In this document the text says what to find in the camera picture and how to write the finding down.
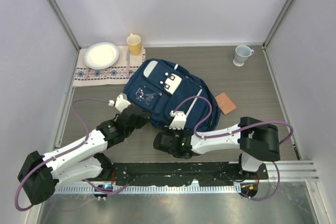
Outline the navy blue student backpack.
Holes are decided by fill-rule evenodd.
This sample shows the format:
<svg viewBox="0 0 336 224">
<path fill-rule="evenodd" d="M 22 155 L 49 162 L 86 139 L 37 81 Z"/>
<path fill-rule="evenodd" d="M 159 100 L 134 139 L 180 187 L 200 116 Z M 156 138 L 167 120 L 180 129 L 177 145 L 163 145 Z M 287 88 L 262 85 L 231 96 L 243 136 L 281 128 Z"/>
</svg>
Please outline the navy blue student backpack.
<svg viewBox="0 0 336 224">
<path fill-rule="evenodd" d="M 132 75 L 123 92 L 130 102 L 151 113 L 150 123 L 167 128 L 170 112 L 183 111 L 185 131 L 213 131 L 220 119 L 220 108 L 206 83 L 177 63 L 162 59 L 146 60 Z"/>
</svg>

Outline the tan leather wallet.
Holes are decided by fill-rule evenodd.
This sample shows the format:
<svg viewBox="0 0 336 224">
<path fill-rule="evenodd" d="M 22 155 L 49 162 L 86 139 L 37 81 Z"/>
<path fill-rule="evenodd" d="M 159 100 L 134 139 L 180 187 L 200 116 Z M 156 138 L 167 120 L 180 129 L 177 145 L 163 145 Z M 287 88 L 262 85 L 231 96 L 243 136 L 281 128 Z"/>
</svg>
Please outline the tan leather wallet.
<svg viewBox="0 0 336 224">
<path fill-rule="evenodd" d="M 234 111 L 237 108 L 234 102 L 224 92 L 216 96 L 215 99 L 218 104 L 218 107 L 220 108 L 220 110 L 223 112 L 224 115 L 227 115 L 228 113 Z"/>
</svg>

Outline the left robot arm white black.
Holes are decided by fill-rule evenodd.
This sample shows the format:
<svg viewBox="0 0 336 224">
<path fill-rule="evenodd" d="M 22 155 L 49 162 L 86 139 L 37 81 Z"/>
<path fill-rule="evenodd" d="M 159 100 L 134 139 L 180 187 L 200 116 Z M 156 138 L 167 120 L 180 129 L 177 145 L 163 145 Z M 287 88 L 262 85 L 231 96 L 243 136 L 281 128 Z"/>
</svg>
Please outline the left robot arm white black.
<svg viewBox="0 0 336 224">
<path fill-rule="evenodd" d="M 27 155 L 18 174 L 19 187 L 15 207 L 23 190 L 30 205 L 39 205 L 68 184 L 89 178 L 105 182 L 112 174 L 112 163 L 103 151 L 123 142 L 135 129 L 150 119 L 150 113 L 129 105 L 113 119 L 100 123 L 94 130 L 71 144 L 45 154 L 33 151 Z"/>
</svg>

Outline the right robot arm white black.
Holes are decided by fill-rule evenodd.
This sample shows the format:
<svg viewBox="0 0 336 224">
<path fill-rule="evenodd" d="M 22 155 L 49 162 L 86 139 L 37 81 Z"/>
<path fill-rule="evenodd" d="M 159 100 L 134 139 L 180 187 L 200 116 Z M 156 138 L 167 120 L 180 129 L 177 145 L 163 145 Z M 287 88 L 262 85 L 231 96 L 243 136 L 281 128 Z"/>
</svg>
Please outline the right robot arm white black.
<svg viewBox="0 0 336 224">
<path fill-rule="evenodd" d="M 190 159 L 219 150 L 241 150 L 237 173 L 242 179 L 250 179 L 263 162 L 280 160 L 278 128 L 250 117 L 223 130 L 186 133 L 164 131 L 153 142 L 156 150 L 175 158 Z"/>
</svg>

